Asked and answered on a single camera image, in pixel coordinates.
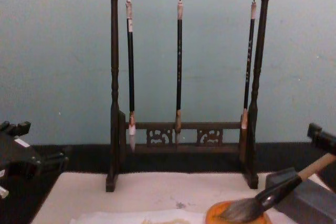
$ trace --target gray brush bristles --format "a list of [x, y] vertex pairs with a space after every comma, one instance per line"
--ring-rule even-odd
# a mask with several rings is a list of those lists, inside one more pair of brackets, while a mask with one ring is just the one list
[[255, 198], [233, 202], [219, 217], [230, 223], [246, 223], [263, 214], [263, 207]]

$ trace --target wooden post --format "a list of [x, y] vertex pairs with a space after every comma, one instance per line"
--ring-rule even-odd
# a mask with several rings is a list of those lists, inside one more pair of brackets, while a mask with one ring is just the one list
[[119, 171], [119, 105], [118, 105], [118, 0], [111, 0], [111, 150], [110, 170], [106, 178], [106, 191], [114, 191]]
[[269, 0], [261, 0], [256, 56], [254, 60], [254, 70], [253, 70], [251, 103], [248, 108], [245, 177], [247, 179], [249, 187], [253, 189], [258, 188], [258, 175], [255, 171], [255, 142], [256, 142], [255, 134], [256, 134], [256, 124], [258, 115], [257, 98], [259, 89], [259, 78], [261, 73], [261, 64], [263, 62], [262, 56], [264, 52], [268, 1]]

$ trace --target white table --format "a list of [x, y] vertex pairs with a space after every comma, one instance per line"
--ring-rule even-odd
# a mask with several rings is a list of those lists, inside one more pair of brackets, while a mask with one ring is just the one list
[[[33, 220], [33, 224], [68, 224], [92, 212], [138, 212], [181, 208], [205, 213], [224, 200], [252, 197], [265, 188], [267, 174], [259, 174], [259, 189], [251, 190], [242, 174], [136, 173], [121, 174], [113, 193], [105, 191], [105, 174], [63, 173]], [[310, 179], [326, 187], [313, 175]], [[276, 224], [286, 216], [267, 211]]]

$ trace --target decorative carving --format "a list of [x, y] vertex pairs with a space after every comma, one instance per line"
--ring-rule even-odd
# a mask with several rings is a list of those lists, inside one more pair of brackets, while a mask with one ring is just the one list
[[197, 145], [221, 146], [222, 143], [223, 130], [197, 130]]
[[147, 146], [173, 144], [173, 129], [147, 129]]

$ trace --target brush rack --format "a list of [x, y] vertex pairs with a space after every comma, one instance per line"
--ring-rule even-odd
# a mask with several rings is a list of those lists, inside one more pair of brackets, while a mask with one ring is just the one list
[[[254, 58], [254, 74], [251, 101], [248, 111], [237, 122], [182, 122], [182, 130], [196, 130], [197, 141], [192, 144], [173, 143], [175, 123], [137, 122], [136, 128], [146, 130], [146, 144], [137, 144], [135, 153], [236, 153], [241, 164], [241, 171], [250, 188], [258, 187], [258, 175], [255, 170], [255, 131], [257, 123], [257, 97], [264, 49], [267, 7], [269, 0], [261, 0], [259, 27]], [[111, 0], [111, 145], [110, 169], [106, 179], [106, 191], [114, 191], [121, 164], [126, 155], [132, 153], [126, 144], [128, 122], [118, 105], [118, 0]], [[238, 144], [223, 143], [223, 130], [240, 131]]]

